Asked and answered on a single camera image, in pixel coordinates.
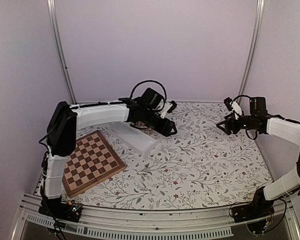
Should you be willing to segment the wooden chess board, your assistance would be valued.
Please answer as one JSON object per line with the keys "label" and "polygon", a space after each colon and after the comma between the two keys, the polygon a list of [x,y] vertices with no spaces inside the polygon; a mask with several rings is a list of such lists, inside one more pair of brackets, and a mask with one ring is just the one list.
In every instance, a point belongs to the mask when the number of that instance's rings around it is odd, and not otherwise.
{"label": "wooden chess board", "polygon": [[126,167],[101,131],[96,130],[76,141],[66,161],[62,183],[67,196],[74,198]]}

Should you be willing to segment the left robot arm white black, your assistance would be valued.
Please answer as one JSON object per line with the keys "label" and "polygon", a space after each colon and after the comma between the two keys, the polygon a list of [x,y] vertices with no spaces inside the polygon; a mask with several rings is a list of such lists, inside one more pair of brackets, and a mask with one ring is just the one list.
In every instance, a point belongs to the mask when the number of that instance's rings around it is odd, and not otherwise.
{"label": "left robot arm white black", "polygon": [[72,105],[66,101],[59,102],[46,135],[39,140],[48,153],[47,164],[43,168],[43,191],[48,198],[45,209],[53,217],[60,217],[65,211],[64,205],[56,199],[61,196],[63,168],[66,159],[75,150],[78,130],[115,122],[142,123],[169,137],[177,133],[177,128],[172,120],[166,118],[166,114],[176,106],[174,101],[167,101],[166,94],[160,94],[150,87],[136,98],[129,96],[117,101]]}

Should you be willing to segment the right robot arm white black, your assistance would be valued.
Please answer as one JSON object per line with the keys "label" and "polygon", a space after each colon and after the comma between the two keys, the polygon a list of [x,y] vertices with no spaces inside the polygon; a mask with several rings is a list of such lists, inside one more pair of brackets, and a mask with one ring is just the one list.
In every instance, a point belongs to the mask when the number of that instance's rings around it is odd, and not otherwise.
{"label": "right robot arm white black", "polygon": [[230,114],[216,126],[228,136],[240,130],[254,130],[254,140],[258,134],[265,134],[299,147],[296,166],[278,180],[255,191],[248,213],[252,218],[259,218],[268,210],[268,205],[277,199],[295,192],[300,195],[300,122],[279,114],[269,114],[265,97],[238,95],[234,99],[227,97],[223,102]]}

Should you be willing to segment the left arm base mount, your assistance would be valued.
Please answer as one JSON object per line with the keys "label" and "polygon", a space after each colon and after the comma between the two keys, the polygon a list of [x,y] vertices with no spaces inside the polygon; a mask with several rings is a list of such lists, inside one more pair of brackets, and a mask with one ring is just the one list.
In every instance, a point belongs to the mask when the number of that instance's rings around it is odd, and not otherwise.
{"label": "left arm base mount", "polygon": [[48,199],[45,195],[44,187],[40,187],[41,204],[38,212],[42,215],[52,217],[57,220],[66,220],[78,223],[82,214],[82,203],[74,200],[62,202],[62,197]]}

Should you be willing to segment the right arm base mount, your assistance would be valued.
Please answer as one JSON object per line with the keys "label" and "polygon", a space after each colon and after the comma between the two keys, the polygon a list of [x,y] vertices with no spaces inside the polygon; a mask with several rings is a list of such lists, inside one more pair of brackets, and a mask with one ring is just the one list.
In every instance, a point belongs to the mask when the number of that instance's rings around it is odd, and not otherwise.
{"label": "right arm base mount", "polygon": [[253,203],[233,206],[229,208],[229,216],[234,219],[235,223],[247,222],[262,218],[247,224],[247,229],[254,235],[261,235],[266,232],[274,218],[274,202],[266,201],[265,203]]}

